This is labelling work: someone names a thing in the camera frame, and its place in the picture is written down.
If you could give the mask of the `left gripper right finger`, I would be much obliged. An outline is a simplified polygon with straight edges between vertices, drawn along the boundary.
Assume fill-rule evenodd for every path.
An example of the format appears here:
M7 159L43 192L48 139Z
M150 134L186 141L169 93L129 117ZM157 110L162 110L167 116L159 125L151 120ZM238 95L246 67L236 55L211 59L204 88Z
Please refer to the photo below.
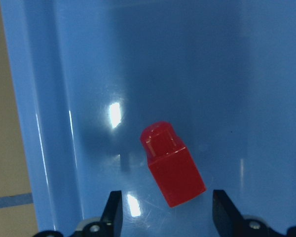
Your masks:
M257 219L245 219L224 190L213 190L212 217L221 237L268 237L269 228Z

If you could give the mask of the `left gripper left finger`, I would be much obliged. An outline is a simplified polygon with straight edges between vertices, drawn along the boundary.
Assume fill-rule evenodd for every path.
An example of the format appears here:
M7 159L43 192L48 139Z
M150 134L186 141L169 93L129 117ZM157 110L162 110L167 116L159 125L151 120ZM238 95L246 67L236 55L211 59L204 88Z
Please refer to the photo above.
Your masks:
M100 218L81 221L76 230L76 237L119 237L123 224L122 192L110 192L106 206Z

